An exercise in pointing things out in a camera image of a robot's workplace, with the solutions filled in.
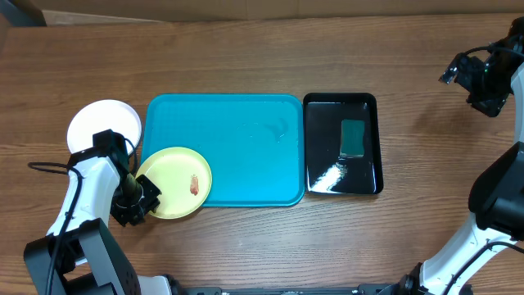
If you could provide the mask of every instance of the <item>pale yellow plate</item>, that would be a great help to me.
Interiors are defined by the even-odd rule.
[[[151,215],[174,219],[194,212],[211,190],[211,168],[198,152],[185,147],[169,147],[148,157],[137,177],[147,178],[161,191],[160,205]],[[195,190],[196,179],[198,190]]]

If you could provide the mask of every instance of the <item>black cable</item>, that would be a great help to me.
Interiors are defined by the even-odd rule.
[[[35,169],[35,170],[38,170],[38,171],[57,173],[57,174],[62,174],[62,175],[68,175],[68,172],[65,172],[65,171],[54,170],[54,169],[47,169],[47,168],[42,168],[42,167],[39,167],[39,166],[64,168],[64,169],[73,171],[76,174],[76,177],[77,177],[77,180],[78,180],[77,181],[77,185],[76,185],[75,195],[73,196],[73,200],[71,201],[71,205],[69,207],[69,210],[65,213],[64,224],[60,228],[60,232],[58,233],[58,236],[56,236],[55,247],[52,249],[51,263],[49,263],[49,269],[47,271],[47,285],[46,285],[46,292],[45,292],[45,294],[51,295],[52,277],[55,274],[54,270],[55,270],[55,265],[56,265],[56,257],[58,256],[58,250],[61,247],[61,242],[62,242],[62,238],[64,236],[64,233],[65,233],[65,231],[67,229],[67,226],[69,225],[69,223],[71,221],[71,218],[73,217],[73,212],[75,210],[76,203],[79,200],[80,191],[82,189],[82,178],[83,177],[80,174],[80,172],[78,170],[76,170],[74,167],[68,166],[68,165],[64,165],[64,164],[60,164],[60,163],[30,162],[30,163],[27,164],[27,166],[29,168],[31,168],[31,169]]]
[[[479,52],[479,51],[482,51],[482,50],[492,51],[492,52],[496,52],[496,51],[510,52],[510,53],[517,54],[518,56],[524,58],[524,53],[515,51],[515,50],[510,49],[510,48],[503,48],[503,47],[496,47],[496,46],[480,46],[480,47],[477,47],[477,48],[469,49],[466,52],[464,52],[463,54],[464,55],[468,55],[470,53]]]
[[[137,173],[137,170],[138,170],[138,156],[137,156],[137,148],[134,146],[133,143],[131,143],[131,140],[129,140],[128,138],[125,138],[125,141],[129,143],[129,145],[131,145],[131,148],[133,148],[133,151],[131,152],[133,154],[133,158],[134,158],[134,163],[133,163],[133,170],[129,173],[131,173],[131,175],[135,175],[135,173]]]
[[[460,278],[460,276],[464,273],[464,271],[466,271],[468,269],[469,266],[471,266],[473,264],[473,262],[475,262],[475,260],[478,259],[478,257],[480,257],[486,250],[491,250],[491,248],[493,246],[506,246],[508,248],[511,248],[517,252],[520,252],[522,254],[524,254],[524,249],[520,248],[520,247],[517,247],[511,243],[506,243],[506,242],[491,242],[491,243],[487,243],[484,247],[481,248],[481,250],[479,250],[477,252],[477,254],[475,254],[475,256],[473,256],[469,261],[468,263],[466,263],[458,272],[456,275],[452,275],[451,276],[451,280],[450,282],[448,283],[447,287],[445,288],[444,290],[444,293],[442,293],[443,295],[447,295],[449,293],[449,291],[451,290],[451,288],[453,287],[453,285],[455,283],[457,283],[457,279]]]

